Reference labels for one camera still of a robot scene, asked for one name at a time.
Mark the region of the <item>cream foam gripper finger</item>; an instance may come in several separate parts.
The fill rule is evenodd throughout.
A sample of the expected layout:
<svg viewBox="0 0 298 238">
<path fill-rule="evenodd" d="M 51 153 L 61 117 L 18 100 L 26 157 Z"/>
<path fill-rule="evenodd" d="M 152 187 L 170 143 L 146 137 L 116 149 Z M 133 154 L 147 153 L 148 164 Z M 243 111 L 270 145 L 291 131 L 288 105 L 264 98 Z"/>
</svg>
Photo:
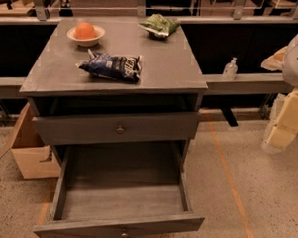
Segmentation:
<svg viewBox="0 0 298 238">
<path fill-rule="evenodd" d="M 270 112 L 261 147 L 277 154 L 288 147 L 298 136 L 298 88 L 288 95 L 278 94 Z"/>
</svg>

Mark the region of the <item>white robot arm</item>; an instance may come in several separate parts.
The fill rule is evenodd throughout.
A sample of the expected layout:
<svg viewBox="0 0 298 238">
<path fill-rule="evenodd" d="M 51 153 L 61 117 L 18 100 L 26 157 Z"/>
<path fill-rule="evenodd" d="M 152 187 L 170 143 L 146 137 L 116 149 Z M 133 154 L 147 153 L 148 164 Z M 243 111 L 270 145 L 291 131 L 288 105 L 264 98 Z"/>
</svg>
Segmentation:
<svg viewBox="0 0 298 238">
<path fill-rule="evenodd" d="M 265 59 L 261 66 L 268 70 L 282 71 L 283 81 L 293 87 L 287 96 L 278 96 L 274 100 L 261 145 L 266 152 L 277 154 L 298 135 L 298 34 L 286 47 Z"/>
</svg>

